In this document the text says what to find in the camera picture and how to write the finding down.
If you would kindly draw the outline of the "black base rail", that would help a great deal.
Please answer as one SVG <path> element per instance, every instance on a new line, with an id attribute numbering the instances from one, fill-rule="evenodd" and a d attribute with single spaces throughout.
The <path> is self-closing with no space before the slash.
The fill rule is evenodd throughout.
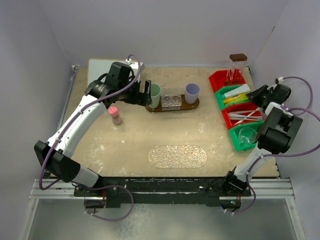
<path id="1" fill-rule="evenodd" d="M 122 204 L 182 204 L 217 207 L 222 197 L 249 197 L 246 183 L 230 177 L 100 177 L 93 189 L 76 186 L 74 194 L 99 198 L 106 208 Z"/>

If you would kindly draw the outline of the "white grey toothpaste tube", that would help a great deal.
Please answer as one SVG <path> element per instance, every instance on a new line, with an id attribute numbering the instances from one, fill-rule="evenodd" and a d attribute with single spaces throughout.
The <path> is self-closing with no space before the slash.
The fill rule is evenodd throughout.
<path id="1" fill-rule="evenodd" d="M 239 87 L 230 90 L 228 92 L 225 92 L 223 94 L 221 94 L 222 99 L 228 99 L 228 98 L 232 98 L 235 97 L 237 95 L 243 94 L 243 93 L 247 93 L 250 92 L 251 89 L 247 84 L 242 84 Z"/>

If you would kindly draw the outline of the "clear plastic cup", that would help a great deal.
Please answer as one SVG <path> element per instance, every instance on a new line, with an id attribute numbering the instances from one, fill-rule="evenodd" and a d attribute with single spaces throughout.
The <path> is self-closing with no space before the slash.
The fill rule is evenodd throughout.
<path id="1" fill-rule="evenodd" d="M 238 134 L 238 142 L 241 147 L 249 146 L 256 142 L 257 132 L 251 127 L 243 127 Z"/>

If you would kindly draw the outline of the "red bin far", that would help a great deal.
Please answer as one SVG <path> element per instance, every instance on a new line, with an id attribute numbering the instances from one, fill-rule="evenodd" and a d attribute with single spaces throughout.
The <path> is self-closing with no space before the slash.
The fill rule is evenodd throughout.
<path id="1" fill-rule="evenodd" d="M 243 85 L 246 83 L 243 76 L 235 83 L 227 83 L 227 72 L 227 70 L 218 70 L 208 77 L 209 83 L 214 93 L 224 87 Z"/>

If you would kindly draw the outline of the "yellow toothpaste tube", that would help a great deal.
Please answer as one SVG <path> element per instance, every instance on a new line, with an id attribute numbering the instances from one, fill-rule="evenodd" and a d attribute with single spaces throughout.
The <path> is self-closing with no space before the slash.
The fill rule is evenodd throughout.
<path id="1" fill-rule="evenodd" d="M 244 92 L 239 95 L 226 98 L 223 100 L 223 103 L 225 105 L 227 105 L 227 104 L 234 104 L 234 103 L 238 103 L 238 102 L 247 101 L 249 98 L 246 96 L 246 94 L 247 94 L 247 92 Z"/>

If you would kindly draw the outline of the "green plastic cup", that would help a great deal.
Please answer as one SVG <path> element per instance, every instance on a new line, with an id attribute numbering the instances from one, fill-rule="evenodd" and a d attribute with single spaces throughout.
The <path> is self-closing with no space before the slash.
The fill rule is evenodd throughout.
<path id="1" fill-rule="evenodd" d="M 162 91 L 162 89 L 158 84 L 156 84 L 156 83 L 151 84 L 150 96 L 151 96 L 152 103 L 149 105 L 149 107 L 151 109 L 158 107 L 159 101 L 160 101 L 161 91 Z"/>

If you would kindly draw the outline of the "purple plastic cup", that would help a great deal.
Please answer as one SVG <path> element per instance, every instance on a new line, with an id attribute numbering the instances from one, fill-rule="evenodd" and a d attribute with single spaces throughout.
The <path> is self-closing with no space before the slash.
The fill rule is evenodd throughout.
<path id="1" fill-rule="evenodd" d="M 199 96 L 200 87 L 196 83 L 189 83 L 185 87 L 185 101 L 188 104 L 193 104 Z"/>

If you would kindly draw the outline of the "pink cap bottle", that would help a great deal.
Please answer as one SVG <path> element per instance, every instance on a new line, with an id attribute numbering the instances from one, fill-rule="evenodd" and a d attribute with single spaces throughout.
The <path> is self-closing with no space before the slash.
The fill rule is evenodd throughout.
<path id="1" fill-rule="evenodd" d="M 108 108 L 108 112 L 112 118 L 112 122 L 115 124 L 115 125 L 120 125 L 122 123 L 122 118 L 119 114 L 119 110 L 117 107 L 115 106 L 110 106 Z"/>

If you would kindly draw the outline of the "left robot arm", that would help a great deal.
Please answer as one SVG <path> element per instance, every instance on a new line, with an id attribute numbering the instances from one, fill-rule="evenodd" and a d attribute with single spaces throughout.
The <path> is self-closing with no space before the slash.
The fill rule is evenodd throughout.
<path id="1" fill-rule="evenodd" d="M 75 149 L 85 133 L 112 104 L 121 101 L 131 105 L 151 104 L 151 81 L 147 80 L 140 92 L 142 64 L 128 58 L 124 63 L 115 61 L 109 71 L 88 84 L 77 108 L 62 127 L 47 141 L 38 141 L 34 151 L 41 171 L 48 171 L 63 182 L 85 186 L 91 196 L 103 191 L 99 175 L 72 160 Z"/>

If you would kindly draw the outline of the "green bin cups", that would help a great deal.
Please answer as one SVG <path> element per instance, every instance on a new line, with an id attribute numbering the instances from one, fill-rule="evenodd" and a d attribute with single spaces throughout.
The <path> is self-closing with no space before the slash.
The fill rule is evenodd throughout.
<path id="1" fill-rule="evenodd" d="M 256 146 L 256 136 L 263 121 L 240 124 L 229 130 L 235 150 L 246 151 Z"/>

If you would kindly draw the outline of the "small whiteboard wooden frame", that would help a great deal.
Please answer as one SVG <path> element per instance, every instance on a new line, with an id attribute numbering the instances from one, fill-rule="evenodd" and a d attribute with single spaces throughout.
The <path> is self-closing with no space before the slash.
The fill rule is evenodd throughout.
<path id="1" fill-rule="evenodd" d="M 87 85 L 95 81 L 102 74 L 108 73 L 113 62 L 127 64 L 125 60 L 90 58 L 88 60 Z"/>

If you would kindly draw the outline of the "dark wooden oval tray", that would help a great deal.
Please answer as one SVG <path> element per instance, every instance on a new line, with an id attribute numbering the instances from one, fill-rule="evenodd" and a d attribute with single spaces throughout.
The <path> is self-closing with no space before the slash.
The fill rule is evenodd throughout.
<path id="1" fill-rule="evenodd" d="M 162 101 L 159 101 L 159 105 L 156 108 L 150 108 L 146 106 L 146 110 L 151 113 L 160 113 L 160 112 L 172 112 L 172 111 L 189 111 L 196 109 L 200 104 L 199 98 L 192 104 L 189 104 L 185 100 L 185 95 L 181 95 L 181 105 L 180 106 L 169 106 L 169 107 L 162 107 Z"/>

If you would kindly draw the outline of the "textured clear oval mat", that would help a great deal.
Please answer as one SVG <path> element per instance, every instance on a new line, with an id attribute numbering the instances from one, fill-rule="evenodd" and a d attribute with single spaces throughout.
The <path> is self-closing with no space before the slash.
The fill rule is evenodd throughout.
<path id="1" fill-rule="evenodd" d="M 147 159 L 157 169 L 198 169 L 206 164 L 208 155 L 197 145 L 160 145 L 150 149 Z"/>

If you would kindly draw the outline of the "white toothbrush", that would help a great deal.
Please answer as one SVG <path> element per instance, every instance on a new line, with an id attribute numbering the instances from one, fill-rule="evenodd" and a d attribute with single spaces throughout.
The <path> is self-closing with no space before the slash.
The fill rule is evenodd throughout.
<path id="1" fill-rule="evenodd" d="M 229 112 L 227 115 L 230 120 L 236 121 L 234 125 L 242 124 L 245 121 L 261 122 L 264 119 L 259 107 L 254 110 Z"/>

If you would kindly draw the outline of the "clear acrylic toothbrush holder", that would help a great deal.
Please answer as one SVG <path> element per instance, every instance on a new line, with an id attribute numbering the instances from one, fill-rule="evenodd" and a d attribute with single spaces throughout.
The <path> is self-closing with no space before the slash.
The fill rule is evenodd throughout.
<path id="1" fill-rule="evenodd" d="M 180 88 L 163 88 L 160 95 L 161 109 L 163 111 L 180 110 L 182 97 Z"/>

